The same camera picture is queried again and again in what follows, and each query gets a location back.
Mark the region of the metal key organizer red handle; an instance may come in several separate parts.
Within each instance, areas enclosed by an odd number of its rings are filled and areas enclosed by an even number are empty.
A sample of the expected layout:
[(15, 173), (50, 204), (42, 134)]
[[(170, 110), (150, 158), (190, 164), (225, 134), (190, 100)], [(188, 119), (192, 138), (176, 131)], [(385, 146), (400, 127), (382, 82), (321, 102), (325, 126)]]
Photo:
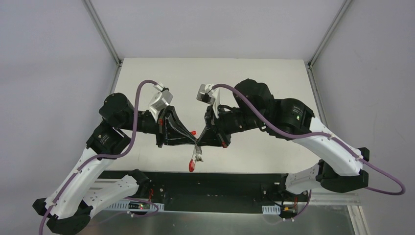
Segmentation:
[(197, 162), (202, 162), (203, 161), (202, 154), (203, 154), (203, 152), (202, 152), (201, 147), (195, 145), (194, 149), (193, 149), (192, 157), (191, 157), (190, 162), (188, 164), (189, 172), (194, 171)]

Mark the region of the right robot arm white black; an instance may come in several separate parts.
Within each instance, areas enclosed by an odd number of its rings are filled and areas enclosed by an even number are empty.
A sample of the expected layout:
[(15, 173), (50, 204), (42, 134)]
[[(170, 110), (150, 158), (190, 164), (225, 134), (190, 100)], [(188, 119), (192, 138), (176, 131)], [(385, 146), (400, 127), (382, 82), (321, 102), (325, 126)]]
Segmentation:
[(201, 85), (197, 99), (208, 105), (198, 146), (226, 148), (231, 135), (255, 128), (270, 136), (297, 143), (319, 157), (317, 164), (283, 176), (278, 195), (285, 201), (314, 188), (346, 193), (369, 184), (363, 161), (365, 147), (354, 148), (332, 133), (314, 112), (294, 98), (276, 99), (268, 86), (245, 79), (231, 88), (237, 107), (220, 104), (218, 85)]

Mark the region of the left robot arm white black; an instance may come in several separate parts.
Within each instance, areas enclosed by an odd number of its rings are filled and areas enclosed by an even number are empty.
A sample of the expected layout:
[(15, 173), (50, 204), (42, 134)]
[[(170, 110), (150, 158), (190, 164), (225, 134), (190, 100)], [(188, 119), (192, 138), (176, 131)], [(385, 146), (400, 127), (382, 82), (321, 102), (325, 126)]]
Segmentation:
[(109, 165), (132, 149), (138, 132), (155, 135), (158, 147), (196, 144), (197, 139), (169, 104), (171, 99), (169, 91), (159, 92), (148, 110), (139, 111), (124, 94), (109, 95), (99, 109), (103, 120), (87, 140), (72, 172), (51, 196), (33, 203), (43, 218), (41, 226), (55, 234), (75, 235), (111, 204), (133, 195), (148, 196), (150, 180), (138, 169), (128, 172), (112, 186), (94, 193), (89, 193), (89, 189)]

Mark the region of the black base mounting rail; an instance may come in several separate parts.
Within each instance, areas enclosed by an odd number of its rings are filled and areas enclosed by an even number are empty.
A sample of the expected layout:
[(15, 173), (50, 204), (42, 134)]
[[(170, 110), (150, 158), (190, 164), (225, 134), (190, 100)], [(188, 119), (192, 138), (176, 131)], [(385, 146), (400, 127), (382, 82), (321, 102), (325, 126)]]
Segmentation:
[(277, 185), (286, 174), (190, 173), (145, 171), (149, 179), (132, 197), (161, 203), (168, 212), (260, 214), (263, 206), (307, 202)]

